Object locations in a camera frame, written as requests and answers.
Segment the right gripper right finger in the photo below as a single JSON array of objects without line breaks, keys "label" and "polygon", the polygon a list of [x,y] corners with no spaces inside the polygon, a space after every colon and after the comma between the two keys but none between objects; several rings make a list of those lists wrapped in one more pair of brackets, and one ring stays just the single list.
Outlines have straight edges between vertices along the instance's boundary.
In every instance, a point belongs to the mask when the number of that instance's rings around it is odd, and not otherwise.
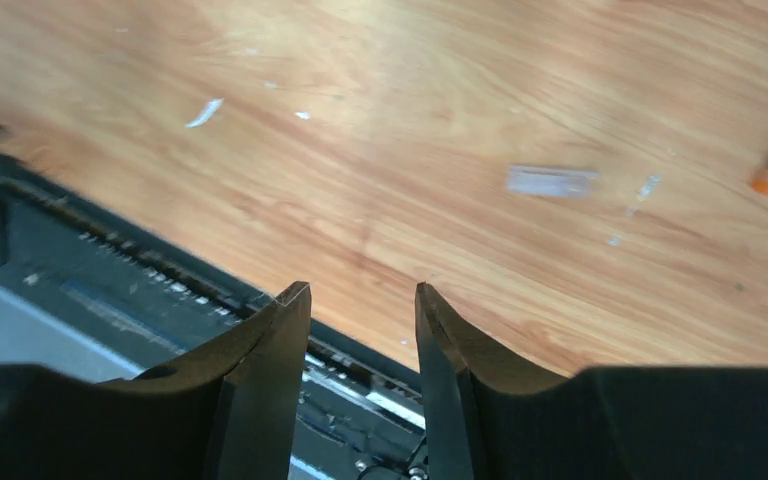
[{"label": "right gripper right finger", "polygon": [[430,284],[416,338],[435,479],[768,479],[768,368],[544,369]]}]

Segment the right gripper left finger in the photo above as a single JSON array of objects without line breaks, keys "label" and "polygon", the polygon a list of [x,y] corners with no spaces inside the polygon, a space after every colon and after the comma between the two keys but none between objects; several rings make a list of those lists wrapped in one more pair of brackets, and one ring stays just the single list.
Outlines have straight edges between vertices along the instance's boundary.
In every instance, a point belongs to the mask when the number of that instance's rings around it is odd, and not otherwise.
[{"label": "right gripper left finger", "polygon": [[132,380],[0,365],[0,479],[283,479],[311,291]]}]

